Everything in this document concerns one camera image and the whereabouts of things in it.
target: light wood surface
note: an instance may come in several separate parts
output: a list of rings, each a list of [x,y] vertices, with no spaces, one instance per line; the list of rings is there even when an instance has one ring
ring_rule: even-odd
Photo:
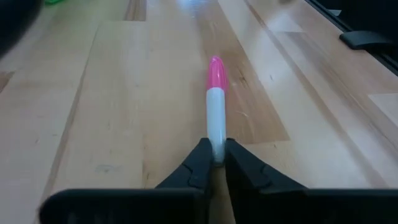
[[[303,0],[60,4],[0,94],[0,216],[31,222],[68,187],[155,187],[206,136],[214,54],[229,137],[307,187],[398,187],[398,77],[340,34]],[[232,223],[215,180],[213,220]]]

